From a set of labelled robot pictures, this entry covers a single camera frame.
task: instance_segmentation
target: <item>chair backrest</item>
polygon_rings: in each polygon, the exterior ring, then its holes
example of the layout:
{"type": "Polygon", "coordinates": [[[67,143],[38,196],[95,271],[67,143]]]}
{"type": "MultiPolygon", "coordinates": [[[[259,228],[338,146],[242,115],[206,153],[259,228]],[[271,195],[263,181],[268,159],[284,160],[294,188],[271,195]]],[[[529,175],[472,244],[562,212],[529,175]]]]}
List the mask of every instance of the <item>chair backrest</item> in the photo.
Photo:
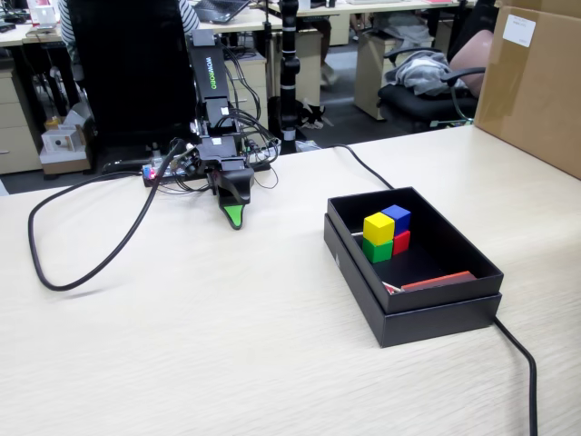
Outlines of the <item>chair backrest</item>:
{"type": "Polygon", "coordinates": [[[195,93],[178,0],[67,4],[99,133],[150,143],[187,131],[195,93]]]}

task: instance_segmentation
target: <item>yellow cube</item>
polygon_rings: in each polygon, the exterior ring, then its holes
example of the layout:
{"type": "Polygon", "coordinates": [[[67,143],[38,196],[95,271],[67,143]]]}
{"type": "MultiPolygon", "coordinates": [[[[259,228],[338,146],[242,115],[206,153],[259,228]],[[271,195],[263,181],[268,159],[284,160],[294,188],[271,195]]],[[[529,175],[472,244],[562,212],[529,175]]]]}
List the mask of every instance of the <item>yellow cube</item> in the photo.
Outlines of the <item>yellow cube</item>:
{"type": "Polygon", "coordinates": [[[381,212],[368,216],[363,222],[363,237],[373,245],[391,241],[395,230],[395,221],[381,212]]]}

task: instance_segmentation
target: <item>robotic arm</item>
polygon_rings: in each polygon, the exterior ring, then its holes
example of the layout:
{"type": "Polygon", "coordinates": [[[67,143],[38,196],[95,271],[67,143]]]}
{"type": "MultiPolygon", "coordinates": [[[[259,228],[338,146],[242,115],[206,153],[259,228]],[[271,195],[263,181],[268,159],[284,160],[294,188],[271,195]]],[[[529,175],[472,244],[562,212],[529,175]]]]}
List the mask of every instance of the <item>robotic arm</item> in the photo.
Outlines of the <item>robotic arm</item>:
{"type": "MultiPolygon", "coordinates": [[[[229,100],[224,54],[213,31],[194,30],[188,45],[197,94],[193,141],[188,151],[175,156],[162,177],[170,182],[176,176],[184,180],[206,176],[231,227],[240,230],[244,207],[251,202],[254,169],[270,169],[270,165],[249,163],[238,122],[240,113],[229,100]]],[[[154,157],[153,164],[143,168],[146,185],[159,176],[156,161],[161,160],[161,156],[154,157]]]]}

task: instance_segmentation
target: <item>blue cube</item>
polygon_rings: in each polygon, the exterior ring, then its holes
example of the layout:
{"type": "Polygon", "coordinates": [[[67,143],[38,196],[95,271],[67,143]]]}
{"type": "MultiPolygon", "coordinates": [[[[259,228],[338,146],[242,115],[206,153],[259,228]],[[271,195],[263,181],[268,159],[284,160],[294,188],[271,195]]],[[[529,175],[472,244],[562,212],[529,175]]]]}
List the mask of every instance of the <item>blue cube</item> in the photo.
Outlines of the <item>blue cube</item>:
{"type": "Polygon", "coordinates": [[[403,207],[399,207],[394,204],[393,206],[381,211],[381,213],[387,215],[389,218],[396,222],[396,231],[394,236],[409,230],[409,220],[411,219],[410,211],[407,211],[403,207]]]}

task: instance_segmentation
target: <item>green cube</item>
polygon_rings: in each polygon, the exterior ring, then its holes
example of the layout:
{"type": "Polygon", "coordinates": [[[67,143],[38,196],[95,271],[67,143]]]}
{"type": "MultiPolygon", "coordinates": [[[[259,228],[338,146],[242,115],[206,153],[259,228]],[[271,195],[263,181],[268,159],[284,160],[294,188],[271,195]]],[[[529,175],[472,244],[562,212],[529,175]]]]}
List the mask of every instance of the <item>green cube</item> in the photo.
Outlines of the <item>green cube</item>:
{"type": "Polygon", "coordinates": [[[363,252],[371,263],[388,261],[391,259],[393,241],[387,241],[382,245],[374,245],[367,239],[363,239],[363,252]]]}

